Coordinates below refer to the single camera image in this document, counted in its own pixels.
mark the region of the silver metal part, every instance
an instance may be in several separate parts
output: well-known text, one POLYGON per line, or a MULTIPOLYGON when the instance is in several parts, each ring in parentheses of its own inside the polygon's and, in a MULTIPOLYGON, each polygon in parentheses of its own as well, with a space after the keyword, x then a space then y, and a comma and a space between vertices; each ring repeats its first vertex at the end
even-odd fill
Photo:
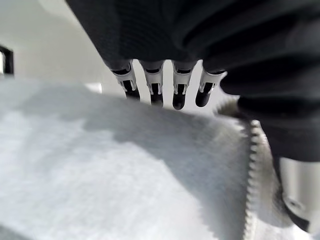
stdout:
POLYGON ((128 91, 125 88, 124 81, 130 81, 132 90, 135 91, 137 89, 137 81, 136 81, 136 75, 135 75, 135 70, 132 66, 132 61, 130 61, 130 71, 126 74, 116 74, 113 72, 113 74, 116 77, 116 80, 118 83, 121 85, 124 91, 128 91))
POLYGON ((201 93, 203 93, 206 83, 212 83, 212 88, 209 91, 209 93, 210 93, 212 91, 212 89, 215 86, 217 86, 225 76, 227 76, 227 72, 226 71, 224 71, 224 72, 222 72, 220 74, 211 74, 211 73, 208 73, 207 71, 205 71, 203 69, 202 70, 202 74, 201 74, 200 84, 199 84, 199 91, 201 93))
POLYGON ((161 66, 160 70, 156 73, 147 72, 145 69, 143 69, 143 71, 145 75, 146 85, 149 88, 150 94, 154 94, 154 91, 152 90, 152 84, 158 84, 157 94, 162 94, 162 86, 164 81, 163 65, 161 66))
POLYGON ((187 88, 190 83, 192 70, 189 73, 178 73, 175 66, 173 66, 173 91, 174 94, 178 94, 178 85, 184 85, 183 95, 186 94, 187 88))
POLYGON ((320 230, 320 162, 280 159, 283 201, 298 217, 309 221, 309 233, 320 230))

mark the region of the white cloth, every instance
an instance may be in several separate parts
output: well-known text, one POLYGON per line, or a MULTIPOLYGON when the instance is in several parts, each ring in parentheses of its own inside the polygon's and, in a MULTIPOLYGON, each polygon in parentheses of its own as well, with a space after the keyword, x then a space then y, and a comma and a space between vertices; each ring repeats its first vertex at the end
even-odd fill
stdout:
MULTIPOLYGON (((3 80, 0 239, 240 240, 251 152, 245 133, 233 119, 81 86, 3 80)), ((268 155, 268 146, 261 151, 268 155)), ((271 164, 265 168, 270 184, 271 164)), ((302 239, 277 208, 264 213, 257 218, 268 230, 258 226, 252 239, 302 239)))

